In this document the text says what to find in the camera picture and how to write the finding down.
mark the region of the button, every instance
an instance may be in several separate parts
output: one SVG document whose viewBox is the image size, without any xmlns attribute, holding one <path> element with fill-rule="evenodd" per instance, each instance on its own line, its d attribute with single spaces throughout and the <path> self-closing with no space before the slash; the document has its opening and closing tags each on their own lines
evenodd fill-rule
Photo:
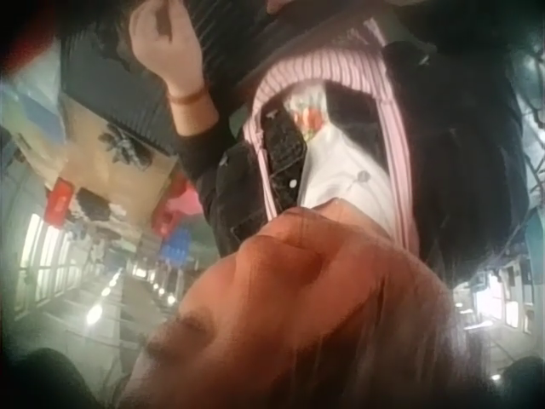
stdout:
<svg viewBox="0 0 545 409">
<path fill-rule="evenodd" d="M 276 116 L 278 115 L 278 109 L 275 109 L 274 111 L 270 111 L 268 112 L 266 115 L 265 115 L 265 118 L 267 119 L 275 119 Z"/>
<path fill-rule="evenodd" d="M 369 174 L 367 170 L 361 170 L 360 172 L 358 172 L 358 181 L 362 183 L 366 183 L 369 181 L 370 178 L 371 178 L 371 175 Z"/>
</svg>

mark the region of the ceiling light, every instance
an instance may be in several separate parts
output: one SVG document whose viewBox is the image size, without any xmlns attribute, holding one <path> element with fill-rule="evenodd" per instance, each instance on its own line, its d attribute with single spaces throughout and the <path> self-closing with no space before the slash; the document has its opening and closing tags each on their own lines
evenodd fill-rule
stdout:
<svg viewBox="0 0 545 409">
<path fill-rule="evenodd" d="M 94 305 L 87 313 L 87 325 L 94 325 L 100 320 L 102 316 L 102 306 L 100 304 Z"/>
</svg>

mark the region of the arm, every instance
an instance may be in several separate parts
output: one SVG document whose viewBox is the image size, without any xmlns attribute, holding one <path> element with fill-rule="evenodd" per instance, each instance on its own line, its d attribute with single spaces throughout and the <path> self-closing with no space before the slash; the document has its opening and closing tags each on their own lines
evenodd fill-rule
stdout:
<svg viewBox="0 0 545 409">
<path fill-rule="evenodd" d="M 158 13 L 165 7 L 171 33 L 158 30 Z M 215 175 L 235 140 L 204 91 L 202 50 L 187 10 L 179 0 L 146 0 L 131 14 L 129 33 L 135 57 L 165 82 L 180 136 L 176 151 L 214 225 Z"/>
</svg>

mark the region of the black sleeve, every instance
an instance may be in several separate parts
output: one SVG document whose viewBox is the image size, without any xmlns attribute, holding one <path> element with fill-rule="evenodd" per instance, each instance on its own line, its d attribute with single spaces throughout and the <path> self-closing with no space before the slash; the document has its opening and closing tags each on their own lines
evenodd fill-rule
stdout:
<svg viewBox="0 0 545 409">
<path fill-rule="evenodd" d="M 222 118 L 212 129 L 201 135 L 181 137 L 176 144 L 181 167 L 197 190 L 204 216 L 210 224 L 210 217 L 215 213 L 217 169 L 223 155 L 235 143 L 227 119 Z"/>
</svg>

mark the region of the nose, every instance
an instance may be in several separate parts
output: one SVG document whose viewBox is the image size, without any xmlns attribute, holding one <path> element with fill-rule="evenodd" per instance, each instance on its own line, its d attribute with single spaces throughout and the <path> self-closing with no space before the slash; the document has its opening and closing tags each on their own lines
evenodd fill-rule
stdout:
<svg viewBox="0 0 545 409">
<path fill-rule="evenodd" d="M 320 275 L 322 264 L 322 257 L 313 250 L 257 234 L 238 251 L 237 276 L 252 280 L 254 291 L 266 286 L 269 292 L 278 288 L 285 294 L 311 284 Z"/>
</svg>

